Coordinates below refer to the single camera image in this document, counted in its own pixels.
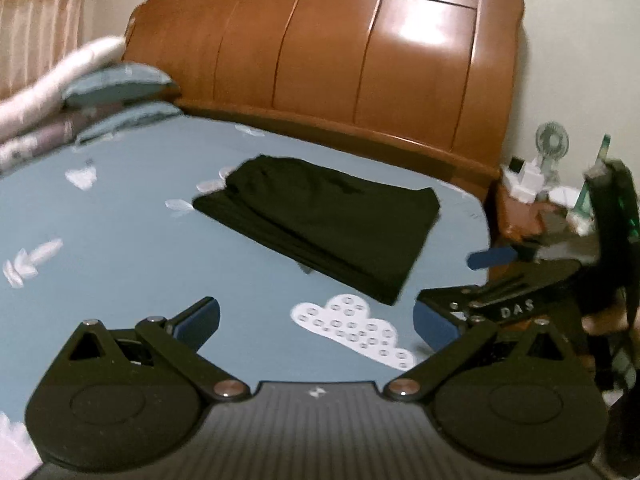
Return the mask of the black sweatpants with white drawstring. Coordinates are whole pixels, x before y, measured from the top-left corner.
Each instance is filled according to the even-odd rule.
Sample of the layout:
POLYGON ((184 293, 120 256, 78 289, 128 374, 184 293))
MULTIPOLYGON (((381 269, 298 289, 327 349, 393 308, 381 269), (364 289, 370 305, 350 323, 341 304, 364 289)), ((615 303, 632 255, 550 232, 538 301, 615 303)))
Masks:
POLYGON ((193 207, 307 268, 391 306, 439 214, 409 190, 289 157, 243 162, 193 207))

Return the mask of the wooden nightstand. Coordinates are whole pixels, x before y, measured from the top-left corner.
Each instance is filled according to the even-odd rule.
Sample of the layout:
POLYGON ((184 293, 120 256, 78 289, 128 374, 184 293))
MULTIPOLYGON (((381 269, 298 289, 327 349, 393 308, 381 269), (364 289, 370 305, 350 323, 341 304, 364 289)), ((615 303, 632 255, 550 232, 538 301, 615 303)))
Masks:
POLYGON ((485 200, 491 247, 539 242, 542 247, 535 261, 577 260, 594 263, 599 257, 595 235, 579 236, 565 221, 564 208, 549 203, 524 204, 512 198, 502 183, 497 183, 485 200))

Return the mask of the white box on nightstand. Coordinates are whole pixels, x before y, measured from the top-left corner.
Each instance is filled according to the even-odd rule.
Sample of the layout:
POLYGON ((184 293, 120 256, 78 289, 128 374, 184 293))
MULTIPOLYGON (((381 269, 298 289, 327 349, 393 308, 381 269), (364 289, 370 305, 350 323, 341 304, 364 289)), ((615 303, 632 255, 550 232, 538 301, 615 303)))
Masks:
POLYGON ((502 167, 502 185, 511 198, 523 204, 530 205, 536 202, 544 189, 545 180, 536 160, 528 162, 512 157, 510 162, 502 167))

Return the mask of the small white desk fan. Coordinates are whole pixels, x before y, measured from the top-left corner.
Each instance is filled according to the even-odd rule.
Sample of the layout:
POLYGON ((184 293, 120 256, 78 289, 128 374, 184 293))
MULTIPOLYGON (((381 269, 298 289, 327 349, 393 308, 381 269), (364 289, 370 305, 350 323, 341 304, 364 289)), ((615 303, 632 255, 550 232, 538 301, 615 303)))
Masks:
POLYGON ((535 136, 537 156, 534 166, 544 180, 538 191, 539 194, 548 192, 560 182, 558 165, 567 154, 570 147, 570 139, 565 128, 558 122, 545 122, 541 124, 535 136))

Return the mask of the blue floral bed sheet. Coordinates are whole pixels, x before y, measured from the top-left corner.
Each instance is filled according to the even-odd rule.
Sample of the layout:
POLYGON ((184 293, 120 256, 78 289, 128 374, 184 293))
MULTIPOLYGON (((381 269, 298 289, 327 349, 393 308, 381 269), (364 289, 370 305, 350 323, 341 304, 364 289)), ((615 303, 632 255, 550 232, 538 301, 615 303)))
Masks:
POLYGON ((18 422, 37 382, 77 324, 99 318, 130 327, 172 315, 204 296, 221 306, 220 330, 203 347, 244 378, 298 381, 268 387, 255 411, 212 422, 209 444, 172 478, 491 479, 430 424, 413 429, 347 400, 312 396, 332 380, 385 382, 392 370, 296 325, 291 310, 324 304, 345 286, 231 231, 191 207, 199 186, 260 154, 288 156, 370 181, 431 188, 440 214, 410 278, 376 318, 398 330, 417 359, 428 347, 412 326, 413 301, 432 286, 480 283, 466 255, 484 248, 488 227, 471 194, 431 177, 316 144, 213 120, 175 117, 69 146, 1 181, 1 408, 18 422))

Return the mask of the wooden headboard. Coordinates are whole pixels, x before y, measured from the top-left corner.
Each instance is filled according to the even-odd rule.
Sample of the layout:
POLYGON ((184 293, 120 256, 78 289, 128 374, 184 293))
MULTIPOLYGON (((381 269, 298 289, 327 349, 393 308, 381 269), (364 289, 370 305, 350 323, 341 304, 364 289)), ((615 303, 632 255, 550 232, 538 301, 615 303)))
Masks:
POLYGON ((523 0, 146 0, 125 58, 188 113, 388 162, 484 198, 523 0))

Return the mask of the mauve floral folded quilt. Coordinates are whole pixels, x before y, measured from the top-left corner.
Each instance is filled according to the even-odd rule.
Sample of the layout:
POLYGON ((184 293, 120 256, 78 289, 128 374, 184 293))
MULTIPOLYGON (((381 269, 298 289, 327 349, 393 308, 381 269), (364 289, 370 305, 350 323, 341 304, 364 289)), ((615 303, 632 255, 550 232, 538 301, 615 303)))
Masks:
POLYGON ((2 142, 1 173, 7 174, 33 158, 74 142, 82 130, 120 112, 124 107, 122 103, 113 103, 66 110, 45 120, 28 133, 2 142))

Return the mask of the lower teal pillow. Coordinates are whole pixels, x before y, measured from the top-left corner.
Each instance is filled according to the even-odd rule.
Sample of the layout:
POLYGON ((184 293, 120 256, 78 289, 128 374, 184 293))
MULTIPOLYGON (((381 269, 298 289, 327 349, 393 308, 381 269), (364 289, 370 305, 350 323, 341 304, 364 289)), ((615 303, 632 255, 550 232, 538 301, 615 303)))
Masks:
POLYGON ((76 136, 75 144, 86 144, 101 136, 108 136, 120 130, 154 124, 154 122, 161 122, 164 119, 182 114, 183 111, 179 107, 165 101, 151 101, 131 105, 82 130, 76 136))

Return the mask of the teal pillow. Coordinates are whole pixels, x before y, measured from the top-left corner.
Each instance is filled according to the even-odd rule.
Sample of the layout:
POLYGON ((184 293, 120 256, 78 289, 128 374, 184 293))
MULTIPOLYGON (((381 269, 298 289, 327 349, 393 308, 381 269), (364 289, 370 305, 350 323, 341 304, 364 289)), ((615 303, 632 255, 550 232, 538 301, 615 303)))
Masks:
POLYGON ((76 136, 75 144, 86 144, 101 136, 108 136, 120 130, 154 124, 154 122, 161 122, 164 119, 182 114, 183 111, 179 107, 165 101, 151 101, 131 105, 82 130, 76 136))
POLYGON ((75 79, 63 90, 62 100, 67 107, 86 107, 176 92, 179 92, 178 84, 159 68, 126 62, 75 79))

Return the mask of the upper teal pillow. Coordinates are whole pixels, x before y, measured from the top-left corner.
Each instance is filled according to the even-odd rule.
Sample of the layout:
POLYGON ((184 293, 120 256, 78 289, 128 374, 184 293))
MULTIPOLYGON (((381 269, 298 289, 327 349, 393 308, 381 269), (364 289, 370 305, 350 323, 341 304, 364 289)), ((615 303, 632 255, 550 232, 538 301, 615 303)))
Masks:
POLYGON ((179 92, 178 84, 159 68, 126 62, 75 79, 63 90, 62 100, 67 107, 86 107, 176 92, 179 92))

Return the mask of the pink floral folded quilt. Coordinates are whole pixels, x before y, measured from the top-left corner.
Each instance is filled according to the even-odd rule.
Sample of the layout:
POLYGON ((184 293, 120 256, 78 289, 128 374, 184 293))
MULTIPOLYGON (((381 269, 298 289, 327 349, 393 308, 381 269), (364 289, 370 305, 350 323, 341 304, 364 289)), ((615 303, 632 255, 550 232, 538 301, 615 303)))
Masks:
POLYGON ((76 79, 118 61, 126 49, 124 36, 87 42, 62 58, 50 72, 1 102, 1 141, 10 140, 57 112, 64 90, 76 79))

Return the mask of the patterned beige red curtain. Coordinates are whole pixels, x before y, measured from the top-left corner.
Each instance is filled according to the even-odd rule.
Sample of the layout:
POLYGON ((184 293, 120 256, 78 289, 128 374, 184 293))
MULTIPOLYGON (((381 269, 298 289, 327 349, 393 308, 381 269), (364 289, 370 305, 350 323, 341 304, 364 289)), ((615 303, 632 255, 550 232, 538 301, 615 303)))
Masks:
POLYGON ((33 84, 78 47, 84 0, 1 0, 1 97, 33 84))

